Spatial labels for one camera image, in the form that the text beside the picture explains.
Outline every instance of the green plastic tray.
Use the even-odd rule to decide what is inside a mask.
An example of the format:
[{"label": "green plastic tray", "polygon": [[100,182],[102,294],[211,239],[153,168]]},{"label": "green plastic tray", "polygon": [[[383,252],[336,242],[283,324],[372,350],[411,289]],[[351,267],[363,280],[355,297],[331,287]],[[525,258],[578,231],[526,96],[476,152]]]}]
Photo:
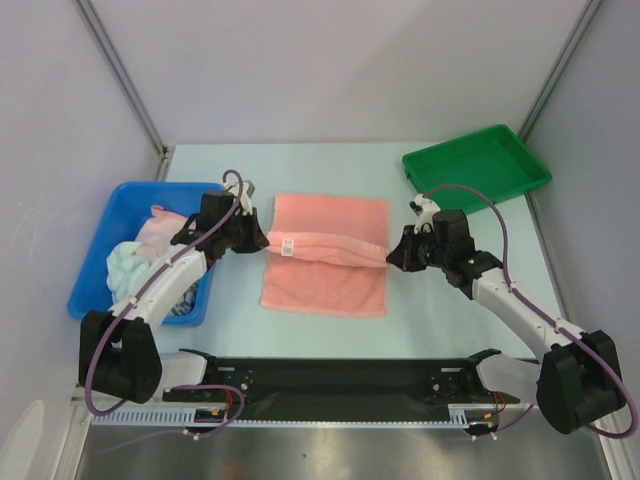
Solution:
[{"label": "green plastic tray", "polygon": [[[480,190],[494,202],[529,192],[551,174],[506,125],[496,125],[402,157],[405,173],[418,192],[444,183]],[[433,195],[440,208],[475,212],[486,204],[472,193],[446,190]]]}]

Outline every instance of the white table surface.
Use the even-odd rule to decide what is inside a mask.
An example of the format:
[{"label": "white table surface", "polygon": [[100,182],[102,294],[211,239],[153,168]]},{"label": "white table surface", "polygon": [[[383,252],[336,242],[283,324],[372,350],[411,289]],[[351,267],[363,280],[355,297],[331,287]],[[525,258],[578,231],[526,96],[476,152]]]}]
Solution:
[{"label": "white table surface", "polygon": [[[185,145],[176,148],[167,181],[219,182],[237,169],[256,186],[260,225],[269,231],[276,195],[326,193],[385,198],[392,205],[391,245],[415,216],[416,192],[401,158],[424,143]],[[499,205],[510,233],[514,278],[540,303],[558,305],[524,197]],[[479,249],[501,255],[493,213],[469,217]],[[305,358],[447,358],[497,348],[532,357],[527,346],[492,313],[452,288],[439,270],[403,273],[391,269],[388,314],[383,318],[337,318],[260,307],[266,252],[228,252],[216,266],[204,322],[198,327],[160,328],[161,352],[194,348],[217,356]]]}]

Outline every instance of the blue plastic basket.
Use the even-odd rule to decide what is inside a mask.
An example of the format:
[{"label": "blue plastic basket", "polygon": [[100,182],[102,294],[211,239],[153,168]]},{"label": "blue plastic basket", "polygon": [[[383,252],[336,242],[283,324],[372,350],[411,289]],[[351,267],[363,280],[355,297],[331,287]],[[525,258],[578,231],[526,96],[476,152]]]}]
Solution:
[{"label": "blue plastic basket", "polygon": [[[151,206],[188,217],[200,211],[202,194],[207,190],[222,190],[216,183],[129,182],[117,187],[102,215],[87,258],[67,303],[69,314],[82,320],[90,310],[106,312],[112,305],[107,288],[107,257],[120,242],[133,240],[143,223],[151,216]],[[213,278],[211,268],[200,280],[193,310],[180,317],[168,316],[164,324],[199,325],[209,301]]]}]

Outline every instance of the folded pink towel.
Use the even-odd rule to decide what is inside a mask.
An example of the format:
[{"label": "folded pink towel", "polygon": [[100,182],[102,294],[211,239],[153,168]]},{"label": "folded pink towel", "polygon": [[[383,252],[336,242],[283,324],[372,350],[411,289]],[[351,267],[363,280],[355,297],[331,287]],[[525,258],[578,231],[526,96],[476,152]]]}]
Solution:
[{"label": "folded pink towel", "polygon": [[279,195],[261,305],[320,315],[385,315],[390,218],[384,200]]}]

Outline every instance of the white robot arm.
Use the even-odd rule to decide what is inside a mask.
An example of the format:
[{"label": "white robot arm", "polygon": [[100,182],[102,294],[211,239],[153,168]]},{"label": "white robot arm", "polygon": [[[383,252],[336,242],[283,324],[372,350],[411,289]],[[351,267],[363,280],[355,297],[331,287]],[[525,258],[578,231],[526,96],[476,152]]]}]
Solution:
[{"label": "white robot arm", "polygon": [[[406,272],[441,269],[452,286],[500,318],[538,360],[537,364],[515,360],[495,350],[478,354],[482,360],[477,373],[487,390],[537,404],[562,433],[625,406],[625,395],[617,383],[620,366],[610,337],[602,331],[586,333],[537,307],[511,281],[500,260],[475,249],[462,210],[440,210],[423,195],[410,206],[418,220],[404,227],[400,244],[387,262]],[[595,352],[602,364],[586,355],[578,343]]]},{"label": "white robot arm", "polygon": [[224,187],[203,195],[200,212],[189,217],[135,294],[82,320],[78,377],[88,391],[144,403],[165,389],[202,382],[206,354],[160,355],[153,335],[182,293],[227,249],[253,253],[268,245],[251,203],[253,184],[225,182]]}]

